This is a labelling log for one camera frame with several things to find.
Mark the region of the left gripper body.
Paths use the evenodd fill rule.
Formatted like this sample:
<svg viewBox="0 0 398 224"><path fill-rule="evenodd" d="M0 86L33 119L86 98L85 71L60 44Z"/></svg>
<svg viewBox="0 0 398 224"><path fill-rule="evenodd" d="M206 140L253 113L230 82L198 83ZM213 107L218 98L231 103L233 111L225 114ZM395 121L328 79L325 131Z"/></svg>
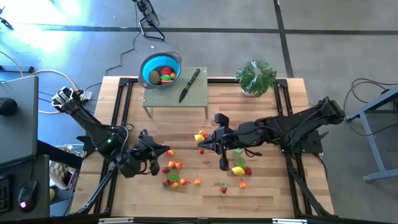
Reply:
<svg viewBox="0 0 398 224"><path fill-rule="evenodd" d="M134 165L144 161L151 161L152 160L152 148L145 146L145 147L130 147L127 150L127 163Z"/></svg>

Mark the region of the black-handled kitchen knife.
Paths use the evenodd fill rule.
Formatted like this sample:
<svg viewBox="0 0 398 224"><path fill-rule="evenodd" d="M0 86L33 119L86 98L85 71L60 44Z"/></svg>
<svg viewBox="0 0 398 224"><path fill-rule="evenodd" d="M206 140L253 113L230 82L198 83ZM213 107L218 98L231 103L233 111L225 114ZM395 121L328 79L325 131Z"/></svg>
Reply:
<svg viewBox="0 0 398 224"><path fill-rule="evenodd" d="M190 81L186 84L185 88L182 90L182 92L180 94L180 97L179 97L179 100L178 100L179 103L181 103L183 101L183 99L185 98L186 94L188 93L188 90L190 89L191 85L196 80L196 78L197 78L197 76L199 75L200 72L201 72L201 70L199 68L197 68L195 73L191 77Z"/></svg>

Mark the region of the whole brown plastic kiwi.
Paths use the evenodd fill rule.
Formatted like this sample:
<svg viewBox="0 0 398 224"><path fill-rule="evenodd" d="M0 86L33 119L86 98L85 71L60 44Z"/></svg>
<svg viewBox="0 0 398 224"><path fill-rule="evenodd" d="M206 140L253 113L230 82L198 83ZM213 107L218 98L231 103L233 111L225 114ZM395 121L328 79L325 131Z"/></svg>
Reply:
<svg viewBox="0 0 398 224"><path fill-rule="evenodd" d="M151 71L149 73L149 80L152 85L158 85L161 82L158 71L156 70Z"/></svg>

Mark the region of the blue collapsible colander grey rim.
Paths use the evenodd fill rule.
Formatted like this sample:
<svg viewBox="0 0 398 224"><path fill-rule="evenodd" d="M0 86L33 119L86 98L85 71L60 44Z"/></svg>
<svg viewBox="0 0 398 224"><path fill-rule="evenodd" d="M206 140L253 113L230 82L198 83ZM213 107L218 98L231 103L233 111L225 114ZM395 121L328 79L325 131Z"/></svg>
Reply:
<svg viewBox="0 0 398 224"><path fill-rule="evenodd" d="M170 67L175 72L175 80L167 85L155 85L150 82L150 72ZM160 52L148 56L141 64L138 82L146 89L166 89L174 85L182 71L182 58L173 51Z"/></svg>

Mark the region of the green perforated metal riser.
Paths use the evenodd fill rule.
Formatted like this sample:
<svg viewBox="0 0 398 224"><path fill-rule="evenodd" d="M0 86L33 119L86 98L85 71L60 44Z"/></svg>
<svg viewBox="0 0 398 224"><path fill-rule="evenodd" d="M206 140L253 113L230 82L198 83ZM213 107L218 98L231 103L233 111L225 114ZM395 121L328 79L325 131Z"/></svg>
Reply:
<svg viewBox="0 0 398 224"><path fill-rule="evenodd" d="M142 107L147 116L153 117L154 108L197 107L204 109L205 118L208 119L208 72L206 67L198 69L200 72L181 103L179 102L180 94L197 71L195 67L183 67L180 76L169 88L145 89Z"/></svg>

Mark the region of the potted monstera plant white pot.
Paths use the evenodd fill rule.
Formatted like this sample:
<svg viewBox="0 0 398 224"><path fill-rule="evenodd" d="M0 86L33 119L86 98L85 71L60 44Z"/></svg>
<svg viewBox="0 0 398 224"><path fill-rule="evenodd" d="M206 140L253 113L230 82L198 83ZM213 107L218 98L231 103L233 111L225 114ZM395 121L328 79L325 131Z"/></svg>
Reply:
<svg viewBox="0 0 398 224"><path fill-rule="evenodd" d="M245 95L259 98L274 88L277 71L263 60L250 60L236 72L236 80Z"/></svg>

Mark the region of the checkered fabric bag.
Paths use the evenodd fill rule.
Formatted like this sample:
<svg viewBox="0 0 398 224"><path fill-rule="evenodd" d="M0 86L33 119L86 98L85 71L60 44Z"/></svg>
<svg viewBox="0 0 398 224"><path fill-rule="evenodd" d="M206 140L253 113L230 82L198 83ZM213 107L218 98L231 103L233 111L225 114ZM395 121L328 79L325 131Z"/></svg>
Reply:
<svg viewBox="0 0 398 224"><path fill-rule="evenodd" d="M49 162L50 185L60 190L71 190L80 174L76 168L55 161Z"/></svg>

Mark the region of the dark desk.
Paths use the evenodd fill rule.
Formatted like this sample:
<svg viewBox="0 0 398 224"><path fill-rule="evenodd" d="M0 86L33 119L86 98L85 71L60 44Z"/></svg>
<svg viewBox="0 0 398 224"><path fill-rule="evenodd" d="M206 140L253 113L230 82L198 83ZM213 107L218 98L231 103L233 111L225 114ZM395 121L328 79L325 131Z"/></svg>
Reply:
<svg viewBox="0 0 398 224"><path fill-rule="evenodd" d="M34 220L48 218L50 212L49 200L49 157L38 156L17 164L0 168L0 175L13 175L12 209L0 215L0 223L16 222L20 220ZM18 207L20 188L28 180L36 180L37 204L30 212L22 212Z"/></svg>

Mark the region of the grey desk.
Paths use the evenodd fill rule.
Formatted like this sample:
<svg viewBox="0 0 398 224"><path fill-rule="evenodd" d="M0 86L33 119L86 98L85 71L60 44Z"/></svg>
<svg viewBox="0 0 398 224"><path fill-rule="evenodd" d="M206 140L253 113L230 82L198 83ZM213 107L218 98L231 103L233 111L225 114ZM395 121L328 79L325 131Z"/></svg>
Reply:
<svg viewBox="0 0 398 224"><path fill-rule="evenodd" d="M0 167L37 153L38 85L35 76L0 83L0 98L17 103L13 115L0 115Z"/></svg>

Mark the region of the black floor fan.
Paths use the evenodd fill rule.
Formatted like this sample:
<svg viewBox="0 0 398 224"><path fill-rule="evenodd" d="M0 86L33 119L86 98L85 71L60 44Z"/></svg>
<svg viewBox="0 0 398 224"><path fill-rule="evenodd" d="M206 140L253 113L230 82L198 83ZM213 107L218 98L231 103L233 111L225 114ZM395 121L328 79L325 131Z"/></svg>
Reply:
<svg viewBox="0 0 398 224"><path fill-rule="evenodd" d="M160 22L157 14L150 2L150 0L132 0L137 6L137 9L142 13L143 18L139 21L139 28L141 30L141 34L147 39L153 40L165 40L165 35L159 30ZM144 31L142 23L146 21L147 25L153 28L156 32L160 34L160 37L149 36Z"/></svg>

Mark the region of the black keyboard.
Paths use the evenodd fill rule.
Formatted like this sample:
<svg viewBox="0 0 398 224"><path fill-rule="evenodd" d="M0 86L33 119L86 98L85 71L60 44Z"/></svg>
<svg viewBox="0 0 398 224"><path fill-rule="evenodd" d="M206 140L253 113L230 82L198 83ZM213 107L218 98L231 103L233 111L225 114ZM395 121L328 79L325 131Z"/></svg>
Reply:
<svg viewBox="0 0 398 224"><path fill-rule="evenodd" d="M0 215L12 209L13 175L0 175Z"/></svg>

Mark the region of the black computer mouse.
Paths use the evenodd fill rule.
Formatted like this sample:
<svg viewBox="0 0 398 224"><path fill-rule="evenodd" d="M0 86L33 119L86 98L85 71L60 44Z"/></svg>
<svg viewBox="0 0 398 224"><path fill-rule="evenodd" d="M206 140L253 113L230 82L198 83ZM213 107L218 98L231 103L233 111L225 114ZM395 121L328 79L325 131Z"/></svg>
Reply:
<svg viewBox="0 0 398 224"><path fill-rule="evenodd" d="M12 98L0 98L0 115L10 116L17 111L17 103Z"/></svg>

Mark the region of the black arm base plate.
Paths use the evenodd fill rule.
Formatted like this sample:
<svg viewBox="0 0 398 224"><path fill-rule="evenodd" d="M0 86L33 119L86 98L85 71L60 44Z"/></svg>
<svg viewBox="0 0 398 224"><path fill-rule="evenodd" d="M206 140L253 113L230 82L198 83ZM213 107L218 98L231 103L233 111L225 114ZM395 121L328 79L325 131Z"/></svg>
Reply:
<svg viewBox="0 0 398 224"><path fill-rule="evenodd" d="M309 134L303 136L299 142L295 143L292 147L281 147L281 152L285 154L300 154L300 153L311 153L319 154L323 152L321 140L328 134L319 133L318 130L314 130Z"/></svg>
<svg viewBox="0 0 398 224"><path fill-rule="evenodd" d="M119 150L128 138L128 130L121 126L96 126L92 132L77 136L86 152L105 152L111 154Z"/></svg>

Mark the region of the silver metal bracket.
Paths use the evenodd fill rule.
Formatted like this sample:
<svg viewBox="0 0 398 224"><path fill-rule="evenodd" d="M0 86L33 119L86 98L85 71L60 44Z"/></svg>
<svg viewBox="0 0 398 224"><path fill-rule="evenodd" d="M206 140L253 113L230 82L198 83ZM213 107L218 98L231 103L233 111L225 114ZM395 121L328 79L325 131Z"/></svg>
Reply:
<svg viewBox="0 0 398 224"><path fill-rule="evenodd" d="M133 224L134 219L129 217L100 218L98 224Z"/></svg>
<svg viewBox="0 0 398 224"><path fill-rule="evenodd" d="M307 220L293 218L273 218L272 224L308 224Z"/></svg>

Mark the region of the grey metal desk frame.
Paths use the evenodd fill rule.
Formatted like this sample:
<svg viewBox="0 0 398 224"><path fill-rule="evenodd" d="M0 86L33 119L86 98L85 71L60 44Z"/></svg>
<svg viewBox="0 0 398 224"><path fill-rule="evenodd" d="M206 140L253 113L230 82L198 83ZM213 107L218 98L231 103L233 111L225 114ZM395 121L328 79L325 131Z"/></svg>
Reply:
<svg viewBox="0 0 398 224"><path fill-rule="evenodd" d="M377 165L377 171L363 176L365 182L398 177L398 165L392 165L387 155L389 152L398 154L398 107L385 107L394 103L398 103L398 87L384 91L345 117L351 128L355 121L360 122L363 131L354 132L368 140Z"/></svg>

